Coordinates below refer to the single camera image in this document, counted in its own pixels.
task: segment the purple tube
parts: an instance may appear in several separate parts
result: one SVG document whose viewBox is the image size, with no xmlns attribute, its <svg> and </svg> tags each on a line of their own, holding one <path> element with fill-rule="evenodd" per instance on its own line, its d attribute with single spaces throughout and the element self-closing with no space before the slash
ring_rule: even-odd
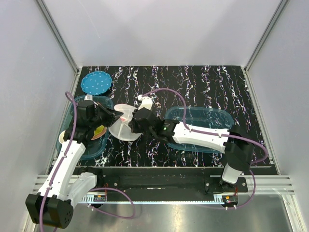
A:
<svg viewBox="0 0 309 232">
<path fill-rule="evenodd" d="M 124 195 L 128 200 L 129 202 L 131 203 L 131 205 L 133 206 L 133 214 L 132 216 L 129 216 L 129 217 L 124 217 L 124 216 L 119 216 L 119 215 L 116 215 L 116 214 L 112 214 L 112 213 L 108 213 L 108 212 L 105 212 L 103 210 L 100 210 L 100 209 L 97 209 L 97 208 L 94 208 L 95 210 L 99 211 L 100 213 L 103 213 L 103 214 L 107 214 L 109 216 L 113 216 L 113 217 L 116 217 L 116 218 L 121 218 L 121 219 L 133 219 L 135 217 L 135 214 L 136 214 L 136 209 L 135 209 L 135 205 L 133 203 L 133 201 L 131 200 L 131 198 L 129 198 L 128 195 L 126 195 L 124 192 L 118 190 L 118 189 L 114 189 L 114 188 L 93 188 L 91 189 L 90 191 L 100 191 L 100 190 L 111 190 L 111 191 L 116 191 L 116 192 L 119 192 L 121 193 L 122 195 Z"/>
</svg>

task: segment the metal floor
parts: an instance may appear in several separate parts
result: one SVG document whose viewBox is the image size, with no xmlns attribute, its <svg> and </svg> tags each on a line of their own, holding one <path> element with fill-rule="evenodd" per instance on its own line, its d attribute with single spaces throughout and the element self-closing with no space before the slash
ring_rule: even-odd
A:
<svg viewBox="0 0 309 232">
<path fill-rule="evenodd" d="M 104 210 L 129 216 L 129 204 L 105 205 Z M 137 216 L 123 220 L 78 205 L 63 232 L 292 232 L 280 196 L 258 195 L 238 210 L 207 209 L 201 205 L 136 205 Z M 53 228 L 46 227 L 46 232 Z"/>
</svg>

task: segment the yellow object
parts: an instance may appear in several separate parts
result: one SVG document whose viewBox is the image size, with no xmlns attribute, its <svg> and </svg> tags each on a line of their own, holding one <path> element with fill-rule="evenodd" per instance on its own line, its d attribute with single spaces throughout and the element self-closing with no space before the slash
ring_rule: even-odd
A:
<svg viewBox="0 0 309 232">
<path fill-rule="evenodd" d="M 104 126 L 99 126 L 98 128 L 96 128 L 93 137 L 100 134 L 103 130 L 104 130 Z"/>
</svg>

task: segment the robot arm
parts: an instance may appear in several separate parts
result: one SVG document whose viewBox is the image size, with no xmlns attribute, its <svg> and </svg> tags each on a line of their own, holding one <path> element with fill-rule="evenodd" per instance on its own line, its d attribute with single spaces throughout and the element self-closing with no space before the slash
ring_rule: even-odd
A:
<svg viewBox="0 0 309 232">
<path fill-rule="evenodd" d="M 225 153 L 227 165 L 222 180 L 229 184 L 235 184 L 241 173 L 250 170 L 254 145 L 243 140 L 220 136 L 220 134 L 232 134 L 250 139 L 239 126 L 234 125 L 231 129 L 208 129 L 189 125 L 190 129 L 217 133 L 219 136 L 196 133 L 189 131 L 177 120 L 159 119 L 147 108 L 137 110 L 129 126 L 133 133 L 146 132 L 162 143 L 194 144 Z"/>
<path fill-rule="evenodd" d="M 102 170 L 89 168 L 89 172 L 82 173 L 75 183 L 68 187 L 77 162 L 94 136 L 95 129 L 101 125 L 105 127 L 111 126 L 121 115 L 121 112 L 105 108 L 93 102 L 89 96 L 86 96 L 84 101 L 79 102 L 76 130 L 66 156 L 64 156 L 64 152 L 73 133 L 73 120 L 65 131 L 60 154 L 47 180 L 37 194 L 29 194 L 26 199 L 26 206 L 34 223 L 39 223 L 42 200 L 47 188 L 50 187 L 51 177 L 56 172 L 44 205 L 43 224 L 63 229 L 68 226 L 74 207 L 90 189 L 98 185 L 98 182 L 102 183 L 103 178 L 101 175 Z"/>
</svg>

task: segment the white lid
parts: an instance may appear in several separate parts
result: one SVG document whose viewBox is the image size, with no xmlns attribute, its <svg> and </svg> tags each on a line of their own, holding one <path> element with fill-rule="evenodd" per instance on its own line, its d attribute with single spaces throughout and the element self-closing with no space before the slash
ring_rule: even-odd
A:
<svg viewBox="0 0 309 232">
<path fill-rule="evenodd" d="M 109 127 L 110 133 L 119 140 L 134 141 L 137 140 L 141 133 L 135 134 L 131 132 L 129 122 L 132 120 L 132 113 L 137 110 L 132 105 L 118 104 L 114 106 L 114 110 L 124 113 L 111 127 Z"/>
</svg>

